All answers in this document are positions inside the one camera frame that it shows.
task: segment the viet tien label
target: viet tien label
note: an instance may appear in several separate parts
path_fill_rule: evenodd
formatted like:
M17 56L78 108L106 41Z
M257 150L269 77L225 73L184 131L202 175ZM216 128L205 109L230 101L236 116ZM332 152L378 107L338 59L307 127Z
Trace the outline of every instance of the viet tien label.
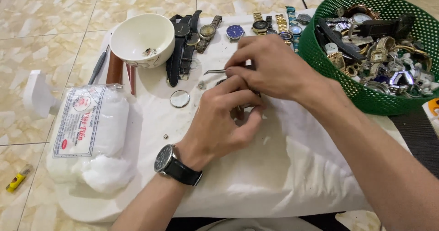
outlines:
M106 86L72 88L67 96L53 158L91 156Z

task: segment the wrist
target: wrist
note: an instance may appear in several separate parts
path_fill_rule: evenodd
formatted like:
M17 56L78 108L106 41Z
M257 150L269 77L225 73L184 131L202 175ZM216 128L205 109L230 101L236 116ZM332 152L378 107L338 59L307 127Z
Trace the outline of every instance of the wrist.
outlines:
M178 160L197 172L200 172L213 159L212 155L203 153L203 148L184 141L176 143L175 150Z

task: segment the tiled floor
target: tiled floor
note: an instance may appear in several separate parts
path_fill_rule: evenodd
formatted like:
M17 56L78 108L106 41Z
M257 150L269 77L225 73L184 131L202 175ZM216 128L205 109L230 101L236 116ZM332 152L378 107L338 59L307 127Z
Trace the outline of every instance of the tiled floor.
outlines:
M315 8L322 0L305 0ZM439 0L407 0L439 19ZM105 230L72 221L59 208L41 155L53 118L32 121L21 97L30 70L42 69L61 98L65 87L85 84L106 30L145 12L171 17L203 10L202 16L246 15L304 9L301 0L1 0L0 1L0 187L25 164L37 168L14 193L0 190L0 230ZM371 212L338 217L351 230L377 230Z

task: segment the left hand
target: left hand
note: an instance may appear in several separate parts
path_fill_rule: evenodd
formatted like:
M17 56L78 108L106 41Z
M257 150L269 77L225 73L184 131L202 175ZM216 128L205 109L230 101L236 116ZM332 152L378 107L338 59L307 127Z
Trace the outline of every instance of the left hand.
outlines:
M238 105L251 104L247 122L237 126L230 112ZM214 158L223 157L249 145L262 121L265 109L239 76L232 76L207 90L200 99L198 110L183 139L176 144L178 158L195 171Z

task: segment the plastic bag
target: plastic bag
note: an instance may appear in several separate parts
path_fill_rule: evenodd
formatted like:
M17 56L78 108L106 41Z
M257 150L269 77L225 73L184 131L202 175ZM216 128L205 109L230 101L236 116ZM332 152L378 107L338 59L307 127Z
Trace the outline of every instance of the plastic bag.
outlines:
M129 104L121 86L87 85L66 90L51 138L46 167L55 183L85 182L111 193L134 177L120 158Z

